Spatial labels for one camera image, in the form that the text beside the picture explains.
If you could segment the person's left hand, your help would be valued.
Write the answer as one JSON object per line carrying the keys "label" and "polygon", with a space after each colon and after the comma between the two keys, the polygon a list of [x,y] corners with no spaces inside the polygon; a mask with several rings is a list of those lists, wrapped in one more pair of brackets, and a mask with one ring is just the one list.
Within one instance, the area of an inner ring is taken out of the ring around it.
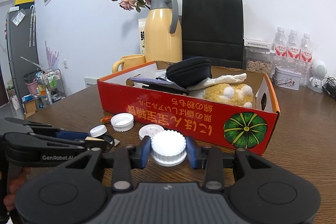
{"label": "person's left hand", "polygon": [[3,199],[3,203],[8,211],[15,209],[15,195],[19,188],[27,181],[27,176],[30,173],[31,169],[24,167],[19,176],[9,182],[9,193]]}

